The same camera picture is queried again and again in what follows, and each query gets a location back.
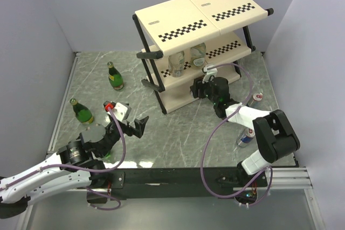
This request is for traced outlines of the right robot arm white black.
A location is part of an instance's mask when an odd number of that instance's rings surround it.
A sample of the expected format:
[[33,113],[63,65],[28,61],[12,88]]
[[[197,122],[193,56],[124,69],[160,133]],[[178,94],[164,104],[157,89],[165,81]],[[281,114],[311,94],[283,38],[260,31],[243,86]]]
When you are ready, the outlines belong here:
[[258,150],[239,163],[242,170],[236,175],[240,185],[251,185],[255,173],[300,149],[300,141],[282,110],[263,111],[235,101],[226,78],[213,76],[207,82],[197,78],[190,90],[193,97],[209,99],[220,119],[254,131]]

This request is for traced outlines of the clear Chang soda water bottle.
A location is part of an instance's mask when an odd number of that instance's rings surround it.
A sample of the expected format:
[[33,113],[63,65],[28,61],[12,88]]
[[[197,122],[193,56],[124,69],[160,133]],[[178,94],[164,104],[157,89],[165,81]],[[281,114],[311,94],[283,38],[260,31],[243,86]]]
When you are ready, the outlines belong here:
[[184,67],[184,51],[177,52],[168,57],[168,71],[173,77],[180,77]]

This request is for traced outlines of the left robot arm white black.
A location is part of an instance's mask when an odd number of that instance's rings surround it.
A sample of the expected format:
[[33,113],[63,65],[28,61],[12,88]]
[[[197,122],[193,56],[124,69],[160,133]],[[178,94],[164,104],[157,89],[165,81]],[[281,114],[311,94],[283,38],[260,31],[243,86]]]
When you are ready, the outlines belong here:
[[1,178],[1,219],[15,217],[27,207],[74,188],[101,188],[109,174],[125,160],[125,136],[141,138],[149,120],[127,121],[131,108],[121,102],[105,102],[111,121],[95,124],[41,163]]

